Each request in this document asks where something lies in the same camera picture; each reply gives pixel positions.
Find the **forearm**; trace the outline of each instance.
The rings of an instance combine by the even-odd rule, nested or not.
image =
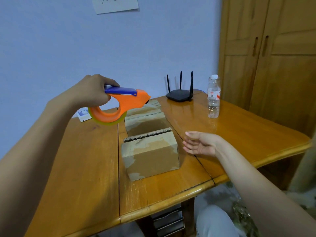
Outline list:
[[[233,146],[226,146],[216,156],[219,156],[219,161],[263,236],[315,235],[315,220],[256,170]]]
[[[57,97],[0,161],[0,236],[23,236],[76,108]]]

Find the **cabinet door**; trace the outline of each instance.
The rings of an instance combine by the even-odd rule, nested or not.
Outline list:
[[[249,108],[269,0],[223,0],[219,76],[221,98]]]
[[[270,0],[250,111],[313,135],[316,0]]]

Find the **bottle label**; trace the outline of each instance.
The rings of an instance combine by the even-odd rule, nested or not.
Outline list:
[[[219,100],[221,98],[221,91],[207,90],[207,97],[215,99],[215,100]]]

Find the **person's left arm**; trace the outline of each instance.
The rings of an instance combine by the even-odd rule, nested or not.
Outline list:
[[[0,160],[0,236],[24,236],[69,120],[81,107],[107,103],[110,96],[104,92],[105,84],[119,86],[101,75],[87,75],[50,100],[34,125]]]

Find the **cabinet handle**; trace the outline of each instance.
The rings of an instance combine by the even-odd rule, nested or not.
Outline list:
[[[268,39],[269,39],[269,36],[265,36],[263,50],[262,50],[262,56],[265,56],[265,51],[266,51],[267,45],[268,45]]]
[[[252,56],[255,56],[255,55],[256,55],[257,43],[258,43],[258,37],[256,37],[256,39],[255,39],[255,44],[253,45]]]

